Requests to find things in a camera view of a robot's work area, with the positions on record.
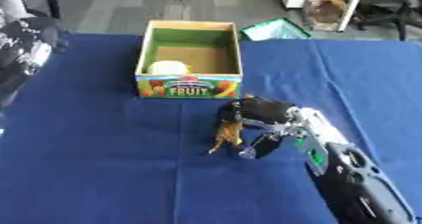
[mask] fruit illustration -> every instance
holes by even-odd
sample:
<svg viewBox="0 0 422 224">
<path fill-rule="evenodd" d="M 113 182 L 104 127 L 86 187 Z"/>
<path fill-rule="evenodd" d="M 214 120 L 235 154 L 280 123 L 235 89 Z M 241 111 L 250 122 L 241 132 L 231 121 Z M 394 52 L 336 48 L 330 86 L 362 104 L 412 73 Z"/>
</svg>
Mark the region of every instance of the fruit illustration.
<svg viewBox="0 0 422 224">
<path fill-rule="evenodd" d="M 164 85 L 164 81 L 163 80 L 159 80 L 159 79 L 151 79 L 150 80 L 150 84 L 151 84 L 151 87 L 154 88 L 156 86 L 163 86 Z"/>
<path fill-rule="evenodd" d="M 234 81 L 227 81 L 227 82 L 229 82 L 230 85 L 222 93 L 214 95 L 215 97 L 218 97 L 218 98 L 226 97 L 231 92 L 235 91 L 235 89 L 237 88 L 237 82 L 234 82 Z"/>
<path fill-rule="evenodd" d="M 141 78 L 138 82 L 139 88 L 151 88 L 150 82 L 145 78 Z"/>
<path fill-rule="evenodd" d="M 217 88 L 227 89 L 232 82 L 228 80 L 221 80 L 217 82 Z"/>
<path fill-rule="evenodd" d="M 211 92 L 211 94 L 212 95 L 217 95 L 217 94 L 220 94 L 220 93 L 222 93 L 224 91 L 224 89 L 221 89 L 221 88 L 211 88 L 210 89 L 210 92 Z"/>
<path fill-rule="evenodd" d="M 144 97 L 153 96 L 153 94 L 154 94 L 154 92 L 149 88 L 144 88 L 140 91 L 140 95 L 142 95 Z"/>
<path fill-rule="evenodd" d="M 158 96 L 164 96 L 166 95 L 166 90 L 162 86 L 155 86 L 153 88 L 154 93 L 156 93 Z"/>
</svg>

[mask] robotic arm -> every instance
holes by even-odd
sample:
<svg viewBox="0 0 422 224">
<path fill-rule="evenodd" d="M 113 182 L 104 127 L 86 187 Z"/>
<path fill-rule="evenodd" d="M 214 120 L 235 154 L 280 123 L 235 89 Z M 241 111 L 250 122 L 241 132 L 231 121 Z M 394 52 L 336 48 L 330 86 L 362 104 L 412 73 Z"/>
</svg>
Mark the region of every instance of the robotic arm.
<svg viewBox="0 0 422 224">
<path fill-rule="evenodd" d="M 293 104 L 247 98 L 223 106 L 219 121 L 264 129 L 239 156 L 256 159 L 293 137 L 306 169 L 340 224 L 415 224 L 418 219 L 399 191 L 356 145 L 321 112 Z"/>
</svg>

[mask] blue table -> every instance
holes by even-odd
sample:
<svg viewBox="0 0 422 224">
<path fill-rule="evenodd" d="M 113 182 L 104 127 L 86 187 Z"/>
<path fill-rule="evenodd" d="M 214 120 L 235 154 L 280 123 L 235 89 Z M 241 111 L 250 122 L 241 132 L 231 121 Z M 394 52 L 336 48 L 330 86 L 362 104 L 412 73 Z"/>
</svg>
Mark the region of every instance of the blue table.
<svg viewBox="0 0 422 224">
<path fill-rule="evenodd" d="M 71 43 L 8 110 L 0 223 L 334 223 L 293 144 L 259 161 L 203 156 L 224 101 L 134 97 L 138 37 Z M 269 40 L 241 53 L 244 92 L 322 110 L 422 212 L 422 47 Z"/>
</svg>

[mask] fruit box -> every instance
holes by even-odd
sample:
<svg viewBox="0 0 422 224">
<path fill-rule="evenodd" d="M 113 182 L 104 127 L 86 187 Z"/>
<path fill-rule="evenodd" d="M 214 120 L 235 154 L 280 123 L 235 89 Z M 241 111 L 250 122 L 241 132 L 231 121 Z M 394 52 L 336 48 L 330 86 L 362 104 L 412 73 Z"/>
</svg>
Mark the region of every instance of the fruit box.
<svg viewBox="0 0 422 224">
<path fill-rule="evenodd" d="M 165 60 L 183 62 L 191 73 L 147 73 Z M 139 96 L 234 99 L 242 76 L 234 24 L 150 21 L 136 70 Z"/>
</svg>

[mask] green light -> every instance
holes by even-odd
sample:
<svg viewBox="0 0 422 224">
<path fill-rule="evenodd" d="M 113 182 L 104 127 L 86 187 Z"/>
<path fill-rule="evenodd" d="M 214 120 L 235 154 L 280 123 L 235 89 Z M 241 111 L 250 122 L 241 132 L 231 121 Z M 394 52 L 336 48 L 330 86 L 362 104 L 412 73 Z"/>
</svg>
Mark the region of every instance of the green light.
<svg viewBox="0 0 422 224">
<path fill-rule="evenodd" d="M 298 144 L 298 145 L 302 145 L 304 141 L 305 141 L 305 140 L 304 140 L 303 138 L 298 137 L 298 138 L 296 139 L 296 144 Z"/>
<path fill-rule="evenodd" d="M 322 162 L 324 162 L 324 158 L 322 158 L 321 156 L 319 156 L 317 154 L 317 150 L 313 149 L 313 150 L 309 151 L 308 154 L 311 156 L 314 164 L 320 165 L 320 164 L 322 164 Z"/>
</svg>

